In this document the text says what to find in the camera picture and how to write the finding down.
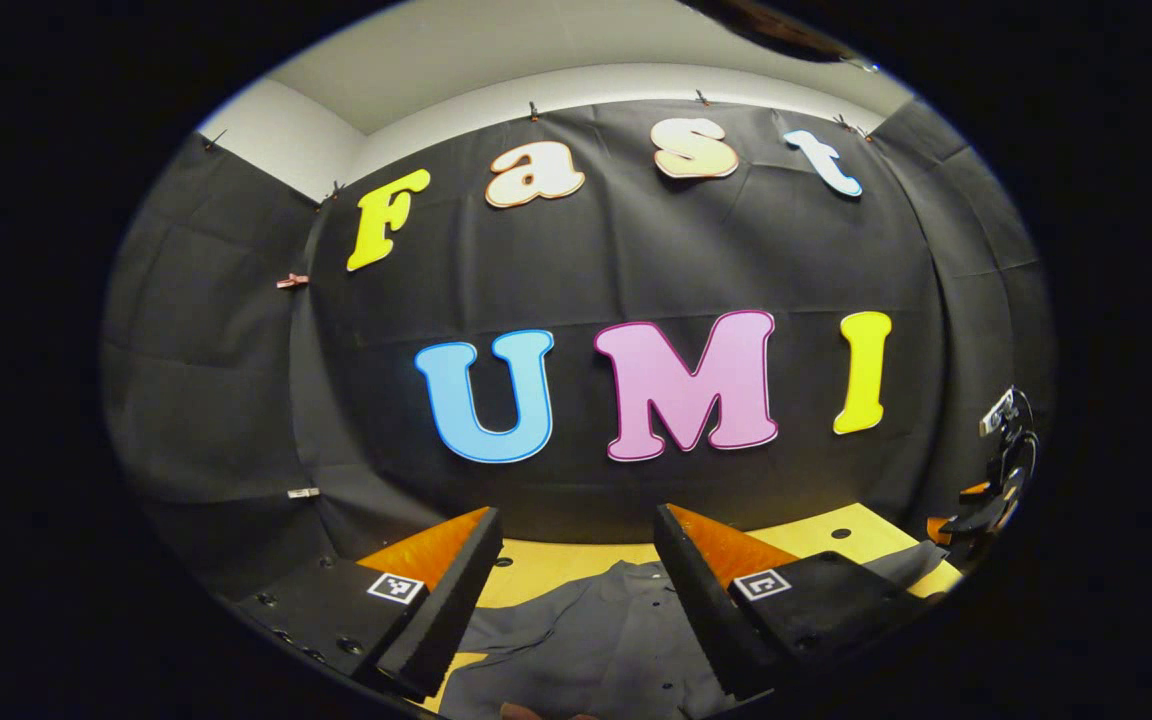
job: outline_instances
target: pink letter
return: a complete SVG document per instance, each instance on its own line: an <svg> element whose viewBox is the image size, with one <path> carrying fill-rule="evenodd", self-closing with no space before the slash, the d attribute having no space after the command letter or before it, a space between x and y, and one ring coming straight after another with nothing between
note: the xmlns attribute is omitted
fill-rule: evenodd
<svg viewBox="0 0 1152 720"><path fill-rule="evenodd" d="M708 433L719 450L755 447L776 438L767 410L767 338L772 314L741 310L714 320L695 373L687 370L653 323L613 325L594 338L594 348L612 358L616 374L621 434L607 446L612 460L651 460L664 452L652 433L655 409L673 441L688 452L700 441L705 420L722 399L718 427Z"/></svg>

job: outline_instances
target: yellow tabletop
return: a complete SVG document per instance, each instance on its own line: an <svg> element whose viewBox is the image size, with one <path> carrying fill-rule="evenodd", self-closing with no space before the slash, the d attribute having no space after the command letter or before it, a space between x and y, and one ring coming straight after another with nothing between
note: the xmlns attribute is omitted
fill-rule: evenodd
<svg viewBox="0 0 1152 720"><path fill-rule="evenodd" d="M832 537L832 533L840 528L849 529L851 533L846 538ZM859 502L814 515L812 518L797 520L795 523L750 530L750 536L799 558L832 550L855 562L869 562L918 544ZM571 579L602 574L621 560L636 564L660 560L652 543L567 544L518 541L509 538L503 539L500 556L509 558L513 564L492 569L488 582L483 588L483 594L479 596L477 602L479 607L518 605ZM958 578L961 575L954 566L941 562L927 577L919 579L914 588L909 588L909 592L927 597L952 588ZM486 655L482 652L457 652L452 660L452 667L447 670L448 676L457 667L483 660L484 657ZM439 688L434 697L420 705L438 712L442 700L444 690Z"/></svg>

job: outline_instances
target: gray cloth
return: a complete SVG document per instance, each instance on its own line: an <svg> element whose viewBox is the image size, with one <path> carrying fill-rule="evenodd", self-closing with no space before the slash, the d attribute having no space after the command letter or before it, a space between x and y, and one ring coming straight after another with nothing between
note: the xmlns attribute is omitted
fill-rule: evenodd
<svg viewBox="0 0 1152 720"><path fill-rule="evenodd" d="M865 564L902 588L937 568L931 541ZM439 715L499 720L503 702L566 720L699 720L737 705L723 694L660 562L617 562L513 607L473 612Z"/></svg>

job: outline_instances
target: clip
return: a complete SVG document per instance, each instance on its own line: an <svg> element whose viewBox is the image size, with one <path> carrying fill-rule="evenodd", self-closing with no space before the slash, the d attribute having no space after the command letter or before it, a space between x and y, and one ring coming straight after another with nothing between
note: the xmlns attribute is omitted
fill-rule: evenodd
<svg viewBox="0 0 1152 720"><path fill-rule="evenodd" d="M220 131L220 135L225 135L228 131L229 128L225 128L222 131ZM202 143L202 150L204 150L204 152L211 152L211 149L217 145L217 141L220 141L220 135L215 136L214 141L207 141Z"/></svg>
<svg viewBox="0 0 1152 720"><path fill-rule="evenodd" d="M289 287L297 287L302 285L310 285L310 275L297 275L296 273L288 273L285 281L278 281L276 286L279 290L287 290Z"/></svg>

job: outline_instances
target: blue letter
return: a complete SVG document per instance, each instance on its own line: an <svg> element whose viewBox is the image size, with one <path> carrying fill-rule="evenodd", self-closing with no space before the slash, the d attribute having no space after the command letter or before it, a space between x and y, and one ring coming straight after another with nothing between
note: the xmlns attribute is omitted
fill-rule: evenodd
<svg viewBox="0 0 1152 720"><path fill-rule="evenodd" d="M509 365L518 424L503 433L483 429L473 410L470 365L479 353L468 342L426 347L416 354L416 369L429 385L434 425L454 454L476 462L517 462L540 452L553 432L550 386L544 356L554 346L545 331L506 333L492 343L492 354Z"/></svg>
<svg viewBox="0 0 1152 720"><path fill-rule="evenodd" d="M820 179L824 179L824 182L829 183L829 187L852 197L861 195L861 183L856 182L856 179L846 176L838 168L838 164L835 162L838 151L835 149L819 142L811 132L805 131L805 129L786 132L782 137L790 145L803 149L803 154L808 156L808 160L812 164L814 172L817 172Z"/></svg>

